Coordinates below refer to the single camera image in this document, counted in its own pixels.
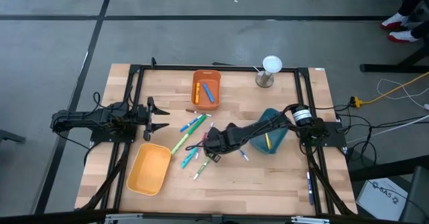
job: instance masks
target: person's foot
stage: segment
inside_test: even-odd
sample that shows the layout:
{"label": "person's foot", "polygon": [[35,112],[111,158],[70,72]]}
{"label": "person's foot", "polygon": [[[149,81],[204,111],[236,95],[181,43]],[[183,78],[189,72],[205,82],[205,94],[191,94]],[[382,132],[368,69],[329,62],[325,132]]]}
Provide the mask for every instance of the person's foot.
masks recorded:
{"label": "person's foot", "polygon": [[395,13],[394,16],[390,17],[389,19],[381,23],[381,28],[384,30],[394,30],[396,28],[399,28],[407,21],[408,21],[408,16],[402,16],[399,13]]}
{"label": "person's foot", "polygon": [[404,32],[391,32],[387,36],[387,39],[389,39],[391,42],[396,42],[396,43],[408,43],[408,42],[415,42],[418,40],[411,35],[411,30],[404,31]]}

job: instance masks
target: yellow marker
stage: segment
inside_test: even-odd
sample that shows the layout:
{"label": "yellow marker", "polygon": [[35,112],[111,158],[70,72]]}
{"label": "yellow marker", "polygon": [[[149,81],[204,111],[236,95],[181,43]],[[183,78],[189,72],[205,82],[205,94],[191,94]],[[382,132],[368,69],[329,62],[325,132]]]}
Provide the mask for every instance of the yellow marker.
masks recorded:
{"label": "yellow marker", "polygon": [[267,147],[270,150],[271,149],[271,141],[268,138],[268,133],[265,134],[265,140],[267,141]]}
{"label": "yellow marker", "polygon": [[195,104],[199,104],[200,102],[200,83],[196,83],[195,87]]}

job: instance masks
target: yellow cable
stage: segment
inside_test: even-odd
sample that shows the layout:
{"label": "yellow cable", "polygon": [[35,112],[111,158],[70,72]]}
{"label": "yellow cable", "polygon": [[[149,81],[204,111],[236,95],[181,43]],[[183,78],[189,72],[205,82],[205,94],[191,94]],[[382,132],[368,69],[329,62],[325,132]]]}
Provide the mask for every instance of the yellow cable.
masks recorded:
{"label": "yellow cable", "polygon": [[398,90],[398,89],[401,89],[402,87],[404,87],[404,86],[406,86],[406,85],[409,85],[409,84],[411,84],[411,83],[415,82],[416,80],[418,80],[418,79],[420,79],[420,78],[422,78],[423,76],[426,76],[426,75],[428,75],[428,74],[429,74],[429,72],[426,72],[426,73],[424,73],[423,75],[420,75],[420,76],[418,76],[418,77],[414,78],[413,80],[411,80],[411,81],[409,81],[409,82],[407,82],[407,83],[404,83],[404,84],[402,84],[402,85],[400,85],[400,86],[396,87],[395,89],[392,89],[392,90],[390,90],[390,91],[388,91],[388,92],[384,93],[383,95],[380,95],[380,96],[379,96],[379,97],[377,97],[377,98],[374,98],[374,99],[372,99],[372,100],[370,100],[370,101],[359,101],[359,103],[360,103],[360,105],[363,105],[363,104],[371,104],[371,103],[373,103],[373,102],[375,102],[375,101],[378,101],[378,100],[382,99],[383,97],[387,96],[388,94],[390,94],[390,93],[392,93],[392,92],[394,92],[394,91],[396,91],[396,90]]}

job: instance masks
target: blue marker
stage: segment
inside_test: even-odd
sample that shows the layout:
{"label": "blue marker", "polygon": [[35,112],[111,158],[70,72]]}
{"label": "blue marker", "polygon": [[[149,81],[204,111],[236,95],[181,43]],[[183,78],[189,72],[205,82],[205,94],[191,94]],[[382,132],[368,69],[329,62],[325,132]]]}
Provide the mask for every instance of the blue marker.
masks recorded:
{"label": "blue marker", "polygon": [[203,84],[202,84],[202,86],[204,87],[204,90],[206,91],[207,96],[208,96],[208,97],[209,97],[209,99],[210,99],[210,102],[211,102],[211,103],[215,103],[215,99],[213,98],[212,93],[211,93],[211,92],[210,92],[210,90],[208,89],[207,84],[206,84],[206,83],[203,83]]}
{"label": "blue marker", "polygon": [[190,123],[186,124],[182,129],[180,129],[180,133],[182,133],[183,131],[185,131],[185,129],[187,129],[189,126],[191,126],[192,124],[194,124],[196,121],[198,121],[200,118],[202,117],[202,115],[199,115],[198,117],[196,117],[194,120],[192,120]]}
{"label": "blue marker", "polygon": [[310,205],[314,205],[313,191],[311,189],[311,179],[310,179],[309,172],[307,172],[307,183],[308,183],[308,195],[310,196]]}
{"label": "blue marker", "polygon": [[247,157],[247,155],[243,152],[243,150],[240,150],[240,154],[243,156],[244,159],[246,159],[247,161],[249,161],[249,158]]}
{"label": "blue marker", "polygon": [[190,153],[189,153],[189,155],[185,158],[185,160],[183,160],[183,162],[182,162],[182,168],[185,168],[186,167],[186,165],[189,163],[189,161],[192,159],[192,157],[193,157],[193,155],[196,153],[196,151],[198,150],[198,148],[197,147],[195,147],[195,148],[193,148],[191,151],[190,151]]}

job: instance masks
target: orange bin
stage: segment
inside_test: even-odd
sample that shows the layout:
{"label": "orange bin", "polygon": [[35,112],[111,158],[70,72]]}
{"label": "orange bin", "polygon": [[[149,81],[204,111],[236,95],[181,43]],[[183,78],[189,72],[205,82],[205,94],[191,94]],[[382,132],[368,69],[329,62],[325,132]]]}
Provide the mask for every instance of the orange bin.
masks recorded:
{"label": "orange bin", "polygon": [[135,192],[153,196],[162,186],[171,159],[168,148],[156,144],[142,144],[129,173],[127,187]]}
{"label": "orange bin", "polygon": [[[199,102],[195,103],[196,83],[200,83]],[[206,83],[210,90],[214,103],[210,102],[203,83]],[[221,74],[217,70],[196,70],[194,79],[192,80],[192,94],[190,97],[191,103],[200,110],[215,110],[221,103]]]}

